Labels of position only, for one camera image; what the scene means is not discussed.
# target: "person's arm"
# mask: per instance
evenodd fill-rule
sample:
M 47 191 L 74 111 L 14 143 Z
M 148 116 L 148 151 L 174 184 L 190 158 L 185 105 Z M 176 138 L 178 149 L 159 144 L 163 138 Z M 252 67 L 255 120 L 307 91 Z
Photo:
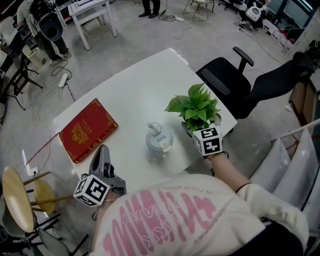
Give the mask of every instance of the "person's arm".
M 23 4 L 22 3 L 19 7 L 18 10 L 16 11 L 16 23 L 18 25 L 18 28 L 21 28 L 25 25 L 25 17 L 22 13 L 22 9 L 23 9 Z
M 251 183 L 223 153 L 209 156 L 214 171 L 214 177 L 227 184 L 234 192 L 237 192 L 244 185 Z
M 110 191 L 106 195 L 105 199 L 116 200 L 117 194 L 110 189 Z M 92 251 L 94 251 L 95 247 L 96 247 L 96 240 L 97 240 L 97 236 L 99 233 L 102 219 L 103 219 L 104 215 L 106 214 L 107 209 L 112 205 L 112 203 L 113 203 L 113 201 L 104 201 L 103 204 L 101 206 L 99 206 L 99 208 L 98 208 L 95 229 L 94 229 L 94 235 L 93 235 L 93 240 L 92 240 L 92 246 L 91 246 Z

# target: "wooden stool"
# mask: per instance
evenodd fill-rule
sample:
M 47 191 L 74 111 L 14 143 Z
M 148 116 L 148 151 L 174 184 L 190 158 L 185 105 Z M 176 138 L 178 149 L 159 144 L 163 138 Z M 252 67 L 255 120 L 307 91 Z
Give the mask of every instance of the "wooden stool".
M 45 181 L 39 180 L 40 183 L 35 186 L 36 201 L 30 202 L 25 185 L 34 182 L 49 173 L 50 172 L 48 171 L 38 175 L 37 177 L 33 177 L 25 182 L 22 182 L 20 176 L 13 167 L 7 166 L 3 171 L 2 187 L 6 206 L 8 207 L 9 212 L 12 215 L 14 221 L 25 232 L 30 233 L 34 230 L 35 222 L 33 211 L 45 212 L 46 210 L 50 210 L 50 212 L 52 213 L 55 207 L 50 203 L 73 197 L 72 195 L 69 195 L 55 198 L 53 196 L 51 187 Z M 31 207 L 37 205 L 39 205 L 41 209 Z

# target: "cable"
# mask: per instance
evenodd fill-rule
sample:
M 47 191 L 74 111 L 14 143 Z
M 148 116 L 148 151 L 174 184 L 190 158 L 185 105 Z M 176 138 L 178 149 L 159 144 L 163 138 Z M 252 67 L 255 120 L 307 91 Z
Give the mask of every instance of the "cable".
M 273 57 L 262 45 L 261 43 L 259 43 L 256 39 L 254 39 L 251 35 L 247 34 L 242 28 L 240 28 L 240 31 L 242 31 L 243 33 L 245 33 L 248 37 L 250 37 L 251 39 L 253 39 L 254 41 L 256 41 L 256 43 L 258 45 L 261 46 L 261 48 L 272 58 L 274 59 L 276 62 L 280 63 L 281 65 L 283 65 L 279 60 L 277 60 L 275 57 Z
M 52 70 L 51 76 L 52 76 L 52 77 L 56 76 L 57 74 L 59 74 L 59 72 L 60 72 L 61 70 L 66 70 L 66 71 L 68 71 L 68 72 L 70 73 L 70 77 L 68 77 L 67 80 L 65 81 L 65 82 L 66 82 L 65 85 L 67 85 L 73 101 L 76 102 L 76 100 L 75 100 L 75 98 L 74 98 L 74 95 L 72 94 L 72 92 L 71 92 L 71 90 L 70 90 L 70 87 L 69 87 L 69 85 L 67 84 L 67 81 L 72 78 L 73 74 L 72 74 L 72 72 L 71 72 L 69 69 L 66 69 L 66 68 L 65 68 L 66 65 L 68 65 L 68 60 L 62 59 L 62 61 L 65 61 L 66 64 L 65 64 L 64 66 L 58 66 L 58 67 L 56 67 L 54 70 Z M 61 95 L 62 91 L 63 91 L 63 88 L 64 88 L 64 87 L 58 87 L 58 84 L 57 84 L 57 85 L 55 85 L 55 86 L 52 88 L 52 93 L 53 93 L 54 95 L 56 95 L 57 97 L 59 97 L 59 96 Z
M 72 92 L 71 92 L 71 90 L 70 90 L 69 84 L 66 83 L 65 85 L 68 87 L 69 92 L 70 92 L 70 94 L 71 94 L 71 97 L 72 97 L 73 101 L 76 102 L 76 100 L 75 100 L 75 98 L 74 98 L 74 96 L 73 96 L 73 94 L 72 94 Z
M 58 66 L 58 67 L 56 67 L 56 68 L 51 72 L 51 76 L 54 77 L 54 76 L 56 76 L 61 70 L 66 70 L 66 71 L 70 72 L 70 77 L 67 79 L 67 81 L 68 81 L 69 79 L 72 78 L 72 72 L 71 72 L 70 70 L 68 70 L 68 69 L 65 68 L 66 65 L 68 64 L 68 61 L 65 60 L 65 59 L 63 59 L 63 61 L 66 61 L 66 64 L 65 64 L 64 66 Z M 38 108 L 38 121 L 39 121 L 39 123 L 42 124 L 45 128 L 47 128 L 47 130 L 49 131 L 49 151 L 48 151 L 48 156 L 47 156 L 47 158 L 46 158 L 43 166 L 39 169 L 39 172 L 42 171 L 42 169 L 45 167 L 46 163 L 48 162 L 49 157 L 50 157 L 50 149 L 51 149 L 51 131 L 50 131 L 50 129 L 49 129 L 45 124 L 43 124 L 43 123 L 41 122 L 39 112 L 40 112 L 40 108 L 41 108 L 42 104 L 44 103 L 46 97 L 48 96 L 48 94 L 50 93 L 51 90 L 52 90 L 52 93 L 53 93 L 54 95 L 60 96 L 63 88 L 59 88 L 59 89 L 58 89 L 58 92 L 56 92 L 56 88 L 57 88 L 57 87 L 58 87 L 58 85 L 53 85 L 53 86 L 51 86 L 51 87 L 49 88 L 48 92 L 46 93 L 45 97 L 43 98 L 43 100 L 42 100 L 42 102 L 41 102 L 41 104 L 40 104 L 40 106 L 39 106 L 39 108 Z
M 41 102 L 41 104 L 40 104 L 40 106 L 39 106 L 39 108 L 38 108 L 38 120 L 39 120 L 39 123 L 42 124 L 42 125 L 43 125 L 45 128 L 47 128 L 47 130 L 49 131 L 49 152 L 48 152 L 48 157 L 46 158 L 43 166 L 39 169 L 39 172 L 45 167 L 46 163 L 47 163 L 48 160 L 49 160 L 49 157 L 50 157 L 50 146 L 51 146 L 51 131 L 50 131 L 50 129 L 49 129 L 45 124 L 43 124 L 43 123 L 40 121 L 39 111 L 40 111 L 40 108 L 41 108 L 42 104 L 44 103 L 46 97 L 48 96 L 48 94 L 50 93 L 51 89 L 52 89 L 54 86 L 51 86 L 51 87 L 49 88 L 47 94 L 46 94 L 45 97 L 43 98 L 43 100 L 42 100 L 42 102 Z
M 161 15 L 158 17 L 159 20 L 162 20 L 164 22 L 174 22 L 177 18 L 174 15 L 167 15 L 165 17 L 161 17 L 163 16 L 166 11 L 167 11 L 167 7 L 168 7 L 168 0 L 165 0 L 165 9 L 164 11 L 161 13 Z
M 185 22 L 185 28 L 181 31 L 181 35 L 179 37 L 174 36 L 173 38 L 179 40 L 180 48 L 181 48 L 183 55 L 185 56 L 187 61 L 190 63 L 191 67 L 193 67 L 194 71 L 197 71 L 196 68 L 192 65 L 191 61 L 188 59 L 187 55 L 185 54 L 184 48 L 182 47 L 182 41 L 181 41 L 181 38 L 184 36 L 183 35 L 184 31 L 191 29 L 191 28 L 192 28 L 192 26 L 190 25 L 190 22 Z
M 54 77 L 54 76 L 58 75 L 61 70 L 66 70 L 66 71 L 70 72 L 70 75 L 71 75 L 70 77 L 68 77 L 68 79 L 67 79 L 67 81 L 68 81 L 69 79 L 72 78 L 72 72 L 71 72 L 69 69 L 66 69 L 66 68 L 65 68 L 66 65 L 68 65 L 69 61 L 66 60 L 66 59 L 61 59 L 61 60 L 64 61 L 64 62 L 66 62 L 66 64 L 65 64 L 64 66 L 58 66 L 58 67 L 56 67 L 54 70 L 52 70 L 51 76 Z

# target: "concrete floor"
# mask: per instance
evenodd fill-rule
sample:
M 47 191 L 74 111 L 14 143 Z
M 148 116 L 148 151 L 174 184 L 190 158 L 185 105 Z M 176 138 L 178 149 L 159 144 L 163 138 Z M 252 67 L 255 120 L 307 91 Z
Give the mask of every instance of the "concrete floor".
M 116 38 L 113 37 L 109 26 L 104 30 L 97 20 L 86 26 L 94 38 L 94 41 L 87 39 L 90 51 L 85 49 L 71 21 L 64 29 L 63 38 L 72 53 L 66 68 L 72 72 L 68 85 L 75 100 L 118 72 L 167 48 L 173 48 L 184 58 L 187 57 L 192 66 L 198 70 L 218 57 L 226 58 L 237 67 L 240 57 L 232 48 L 239 46 L 254 60 L 253 67 L 247 65 L 245 68 L 245 72 L 257 69 L 245 73 L 252 85 L 262 72 L 266 73 L 279 67 L 280 64 L 257 42 L 243 32 L 237 32 L 238 27 L 234 22 L 239 21 L 236 19 L 238 15 L 229 9 L 224 11 L 222 6 L 218 6 L 218 2 L 216 1 L 213 13 L 209 13 L 209 20 L 205 24 L 192 22 L 190 24 L 192 28 L 183 32 L 180 41 L 174 37 L 181 35 L 186 26 L 184 22 L 138 18 L 143 8 L 132 6 L 133 1 L 129 0 L 117 0 L 111 4 L 118 34 Z M 182 17 L 186 4 L 186 0 L 169 0 L 166 15 Z M 162 2 L 160 11 L 164 7 L 165 2 Z M 186 14 L 184 18 L 190 20 L 192 15 Z M 264 32 L 246 32 L 280 62 L 284 63 L 287 60 L 286 55 Z M 44 85 L 44 88 L 40 90 L 33 85 L 25 87 L 22 97 L 26 111 L 23 111 L 14 99 L 9 99 L 7 114 L 0 129 L 0 172 L 5 166 L 13 166 L 22 180 L 28 179 L 24 170 L 22 150 L 25 150 L 26 158 L 30 159 L 49 140 L 49 131 L 45 126 L 50 129 L 51 136 L 55 135 L 58 131 L 53 123 L 54 118 L 73 103 L 66 87 L 59 97 L 50 92 L 51 87 L 59 83 L 64 73 L 62 71 L 56 76 L 51 76 L 53 69 L 54 67 L 50 67 L 47 63 L 40 70 L 40 75 L 31 74 L 31 78 Z M 230 154 L 230 160 L 246 176 L 250 177 L 259 166 L 269 150 L 270 139 L 299 126 L 296 117 L 285 110 L 289 95 L 288 93 L 260 102 L 249 117 L 239 120 L 234 132 L 224 138 L 223 149 Z M 47 146 L 36 155 L 30 166 L 41 168 L 46 162 L 48 152 Z M 51 174 L 44 179 L 50 183 L 56 196 L 74 192 L 78 178 L 76 174 L 72 174 L 72 169 L 62 145 L 55 138 L 50 144 L 49 159 L 41 172 L 51 171 Z M 192 166 L 190 170 L 210 174 L 203 161 Z M 88 233 L 90 237 L 81 251 L 90 250 L 95 225 L 91 214 L 94 211 L 95 209 L 88 208 L 73 199 L 58 203 L 57 212 L 61 213 L 61 217 L 56 225 L 55 234 L 65 238 L 72 249 Z M 37 213 L 37 216 L 39 222 L 44 219 L 43 214 Z

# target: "stool leg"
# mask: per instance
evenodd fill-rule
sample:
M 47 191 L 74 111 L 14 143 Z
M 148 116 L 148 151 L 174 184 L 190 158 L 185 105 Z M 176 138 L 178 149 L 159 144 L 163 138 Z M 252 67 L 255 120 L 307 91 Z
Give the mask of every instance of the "stool leg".
M 42 209 L 34 208 L 34 207 L 31 207 L 31 208 L 32 208 L 32 211 L 35 211 L 35 212 L 43 212 L 43 213 L 45 213 L 45 211 L 44 211 L 44 210 L 42 210 Z
M 46 176 L 46 175 L 49 174 L 49 173 L 50 173 L 50 171 L 47 171 L 47 172 L 45 172 L 45 173 L 43 173 L 43 174 L 38 175 L 37 177 L 33 177 L 33 178 L 31 178 L 31 179 L 28 179 L 28 180 L 26 180 L 26 181 L 23 183 L 23 185 L 28 185 L 29 183 L 34 182 L 34 181 L 42 178 L 43 176 Z
M 182 12 L 182 14 L 185 14 L 185 10 L 187 9 L 187 6 L 188 6 L 188 4 L 190 3 L 190 1 L 191 1 L 191 0 L 189 0 L 188 3 L 186 4 L 186 6 L 185 6 L 185 8 L 184 8 L 184 10 L 183 10 L 183 12 Z
M 54 203 L 54 202 L 58 202 L 58 201 L 62 201 L 68 198 L 73 198 L 73 195 L 68 195 L 68 196 L 63 196 L 63 197 L 57 197 L 57 198 L 52 198 L 52 199 L 48 199 L 48 200 L 42 200 L 42 201 L 36 201 L 36 202 L 30 202 L 31 206 L 38 206 L 38 205 L 44 205 L 47 203 Z

